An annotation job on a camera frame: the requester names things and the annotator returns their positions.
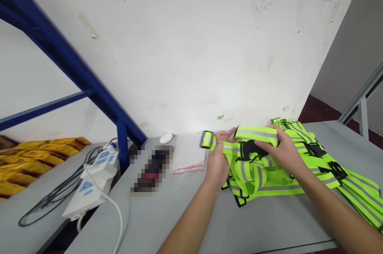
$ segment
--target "white round object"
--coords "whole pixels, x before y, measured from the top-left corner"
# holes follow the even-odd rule
[[[170,142],[170,140],[173,139],[173,134],[171,133],[167,133],[167,134],[164,134],[161,138],[160,138],[160,143],[161,144],[166,144],[168,142]]]

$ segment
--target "finger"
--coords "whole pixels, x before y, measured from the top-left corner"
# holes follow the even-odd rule
[[[274,128],[276,129],[277,133],[278,133],[278,140],[279,142],[281,142],[283,139],[288,139],[290,136],[288,134],[286,134],[283,129],[281,129],[278,125],[276,124],[272,124],[272,125],[269,125],[268,126],[269,128]]]
[[[222,140],[223,141],[228,141],[230,136],[234,133],[235,130],[236,130],[236,127],[233,127],[232,129],[230,129],[228,131],[228,134],[222,136]]]
[[[277,148],[272,146],[270,143],[267,142],[261,142],[261,141],[255,141],[254,142],[256,146],[262,148],[263,150],[267,151],[270,154],[273,154]]]
[[[222,130],[222,131],[218,131],[214,134],[214,136],[219,136],[219,137],[222,137],[224,135],[231,135],[230,132],[226,131],[226,130]]]
[[[217,144],[215,146],[215,150],[218,149],[218,151],[222,151],[222,148],[223,148],[223,141],[222,141],[222,138],[221,138],[221,135],[220,135],[221,132],[222,131],[217,132],[216,134],[214,134],[214,136],[215,136],[215,138],[217,140]]]

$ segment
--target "white cable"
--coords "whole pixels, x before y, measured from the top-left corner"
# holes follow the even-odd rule
[[[89,176],[89,178],[91,179],[93,185],[97,188],[98,191],[101,192],[101,194],[107,199],[109,200],[117,209],[117,212],[118,212],[118,215],[120,217],[120,235],[118,237],[118,241],[117,241],[117,244],[116,244],[116,247],[115,247],[115,250],[113,251],[113,254],[116,254],[117,253],[117,250],[118,248],[120,247],[120,243],[121,243],[121,237],[122,237],[122,229],[123,229],[123,220],[122,220],[122,214],[121,214],[121,210],[119,208],[119,206],[117,205],[117,203],[112,199],[110,198],[108,195],[106,195],[101,189],[100,187],[97,186],[96,182],[93,180],[91,174],[89,173],[87,167],[86,167],[87,164],[84,164],[84,170],[86,172],[86,174]]]
[[[77,219],[77,225],[76,225],[76,228],[77,228],[77,232],[80,233],[81,231],[81,221],[83,220],[83,217],[85,216],[85,214],[82,214],[80,215],[80,217]]]

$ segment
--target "white wall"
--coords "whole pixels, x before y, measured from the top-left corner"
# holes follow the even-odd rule
[[[20,30],[0,20],[0,119],[80,89]],[[17,141],[84,136],[106,142],[115,125],[88,98],[11,127]]]
[[[298,118],[351,0],[35,1],[155,137]]]
[[[352,0],[311,94],[343,112],[383,60],[383,0]],[[367,102],[370,128],[383,133],[383,85]]]

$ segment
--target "red floor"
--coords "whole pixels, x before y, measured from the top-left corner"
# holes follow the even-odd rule
[[[309,95],[306,104],[303,107],[302,113],[298,120],[302,123],[319,122],[337,120],[341,113],[334,108],[328,106],[324,102],[316,99],[314,96]],[[347,126],[359,133],[359,123],[351,120]],[[377,133],[369,130],[369,140],[379,148],[383,149],[383,137]],[[342,248],[329,249],[324,251],[315,252],[316,254],[347,254]]]

